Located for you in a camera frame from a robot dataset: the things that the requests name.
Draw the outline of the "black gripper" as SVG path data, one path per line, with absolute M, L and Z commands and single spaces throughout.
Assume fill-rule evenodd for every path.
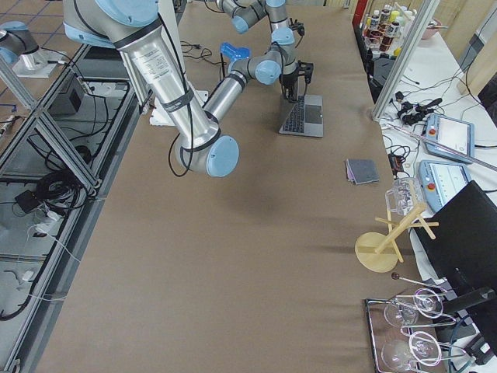
M 280 76 L 280 84 L 283 98 L 288 102 L 298 101 L 299 72 L 293 71 L 290 74 Z

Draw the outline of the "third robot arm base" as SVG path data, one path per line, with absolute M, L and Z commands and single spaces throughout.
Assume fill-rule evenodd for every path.
M 20 21 L 1 25 L 1 56 L 22 78 L 49 78 L 56 66 L 65 64 L 57 52 L 43 50 Z

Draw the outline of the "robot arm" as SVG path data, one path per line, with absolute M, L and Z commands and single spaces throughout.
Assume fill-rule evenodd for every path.
M 247 6 L 218 1 L 218 9 L 231 17 L 239 33 L 267 18 L 271 44 L 262 56 L 249 57 L 237 49 L 223 50 L 228 74 L 206 103 L 196 97 L 181 62 L 181 48 L 171 33 L 175 16 L 162 19 L 156 1 L 65 1 L 64 29 L 81 44 L 116 49 L 129 58 L 179 131 L 175 157 L 186 171 L 224 177 L 239 157 L 236 140 L 224 135 L 219 121 L 255 79 L 264 85 L 281 83 L 291 98 L 297 96 L 297 62 L 294 32 L 284 1 L 254 1 Z
M 285 0 L 258 0 L 243 5 L 240 1 L 214 1 L 217 9 L 230 16 L 231 23 L 240 34 L 246 33 L 259 21 L 267 18 L 271 31 L 290 28 Z

